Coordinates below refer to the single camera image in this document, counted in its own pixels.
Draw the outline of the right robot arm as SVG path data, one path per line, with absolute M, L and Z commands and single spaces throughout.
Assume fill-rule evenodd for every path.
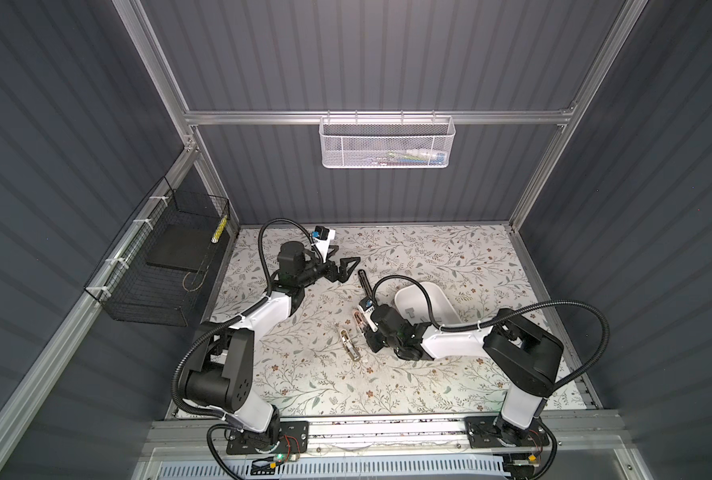
M 430 322 L 412 323 L 395 308 L 370 300 L 358 308 L 356 318 L 373 352 L 389 348 L 405 361 L 491 359 L 510 383 L 498 416 L 502 431 L 534 429 L 557 385 L 563 343 L 512 309 L 498 311 L 498 325 L 464 332 L 442 331 Z

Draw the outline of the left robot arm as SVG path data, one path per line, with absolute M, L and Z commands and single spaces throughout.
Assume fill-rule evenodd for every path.
M 327 255 L 336 250 L 328 245 L 307 249 L 301 242 L 284 243 L 277 256 L 279 268 L 269 274 L 261 299 L 226 322 L 200 327 L 173 374 L 171 395 L 179 410 L 217 418 L 244 432 L 277 433 L 278 409 L 253 391 L 256 343 L 293 316 L 306 289 L 318 280 L 349 280 L 361 259 L 345 257 L 335 263 Z

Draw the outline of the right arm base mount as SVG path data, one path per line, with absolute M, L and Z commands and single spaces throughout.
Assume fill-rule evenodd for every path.
M 537 419 L 526 429 L 506 422 L 499 414 L 467 416 L 463 421 L 472 448 L 535 447 L 541 451 L 550 445 L 547 432 Z

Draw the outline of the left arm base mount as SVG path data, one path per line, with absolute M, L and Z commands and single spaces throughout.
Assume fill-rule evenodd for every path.
M 308 448 L 310 423 L 272 421 L 265 432 L 231 431 L 227 435 L 228 455 L 301 454 Z

